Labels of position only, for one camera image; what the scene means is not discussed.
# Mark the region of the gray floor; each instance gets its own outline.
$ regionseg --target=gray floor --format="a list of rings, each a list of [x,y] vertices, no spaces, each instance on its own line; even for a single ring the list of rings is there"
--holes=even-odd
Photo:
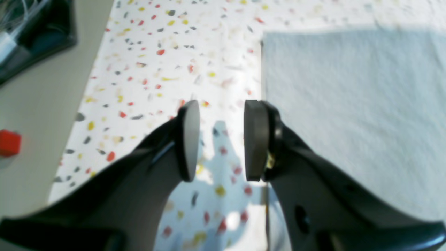
[[[0,88],[0,129],[23,136],[21,153],[0,159],[0,217],[46,206],[112,4],[76,0],[77,46]]]

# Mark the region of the red speckle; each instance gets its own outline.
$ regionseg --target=red speckle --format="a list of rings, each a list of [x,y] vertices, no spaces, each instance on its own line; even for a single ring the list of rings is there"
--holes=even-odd
[[[163,230],[163,237],[164,237],[164,238],[168,238],[171,234],[172,234],[172,228],[171,228],[170,226],[167,226],[167,227]]]
[[[220,147],[220,153],[222,155],[226,155],[227,154],[227,150],[226,150],[226,148],[224,146]]]
[[[224,231],[226,231],[226,219],[223,218],[223,220],[220,222],[219,228],[217,230],[217,233],[222,233]]]
[[[107,156],[107,161],[111,162],[115,159],[115,152],[111,151]]]
[[[209,213],[206,211],[205,213],[204,213],[204,224],[205,225],[207,225],[208,223],[209,223],[209,220],[210,220],[210,216],[209,216]]]
[[[240,173],[242,173],[243,169],[241,166],[237,166],[236,169],[234,169],[234,174],[239,175]]]
[[[263,22],[263,20],[262,19],[260,19],[260,18],[258,18],[258,17],[256,17],[256,18],[254,18],[257,22],[259,22],[259,23],[261,23],[261,24],[263,24],[264,22]]]
[[[252,188],[250,186],[245,187],[245,193],[249,196],[252,195]]]
[[[241,220],[242,222],[247,222],[248,219],[249,219],[249,217],[248,217],[248,212],[246,212],[246,210],[245,210],[245,211],[243,211],[243,213],[240,215],[240,220]]]

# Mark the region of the screw hole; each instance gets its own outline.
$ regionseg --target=screw hole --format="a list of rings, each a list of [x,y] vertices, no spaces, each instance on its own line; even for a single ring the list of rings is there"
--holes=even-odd
[[[310,218],[308,218],[305,209],[301,206],[296,206],[294,216],[296,217],[299,230],[304,234],[308,234],[310,232]]]

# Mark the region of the red cube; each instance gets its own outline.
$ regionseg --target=red cube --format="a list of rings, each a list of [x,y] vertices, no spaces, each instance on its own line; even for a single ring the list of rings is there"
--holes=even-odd
[[[0,130],[0,156],[10,157],[20,152],[22,137],[8,130]]]

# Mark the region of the yellow speckle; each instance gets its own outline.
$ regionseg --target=yellow speckle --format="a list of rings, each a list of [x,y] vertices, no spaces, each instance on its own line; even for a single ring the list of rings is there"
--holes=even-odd
[[[216,193],[218,196],[223,197],[223,196],[226,195],[226,190],[224,189],[224,187],[223,187],[222,185],[220,185],[220,186],[218,186],[218,187],[215,189],[215,193]]]
[[[206,232],[203,231],[196,232],[193,240],[194,246],[203,244],[206,241],[206,238],[207,238]]]
[[[172,80],[178,80],[179,78],[169,79],[169,78],[161,78],[161,81],[172,81]]]
[[[184,217],[184,212],[178,211],[178,219],[183,219],[183,217]]]
[[[174,206],[173,201],[170,201],[170,200],[167,201],[166,206],[164,207],[164,211],[167,211],[167,212],[172,211],[173,206]]]
[[[94,127],[95,127],[95,123],[93,121],[88,123],[88,130],[89,131],[93,130]]]
[[[204,170],[204,166],[203,166],[202,164],[198,164],[197,166],[198,166],[198,168],[197,168],[197,170],[195,171],[195,173],[196,173],[196,174],[200,174],[201,172],[203,172],[203,170]]]

